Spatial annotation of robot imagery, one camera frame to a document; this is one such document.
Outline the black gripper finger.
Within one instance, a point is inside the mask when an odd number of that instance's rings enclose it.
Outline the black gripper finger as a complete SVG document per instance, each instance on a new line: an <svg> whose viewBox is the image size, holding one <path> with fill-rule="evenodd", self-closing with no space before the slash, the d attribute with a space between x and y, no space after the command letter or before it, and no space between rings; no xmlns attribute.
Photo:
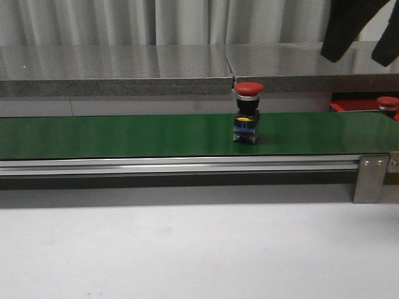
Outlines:
<svg viewBox="0 0 399 299"><path fill-rule="evenodd" d="M330 62L340 60L362 29L386 4L386 0L331 1L321 55Z"/></svg>
<svg viewBox="0 0 399 299"><path fill-rule="evenodd" d="M376 44L372 59L387 67L398 58L398 6L394 6L388 25Z"/></svg>

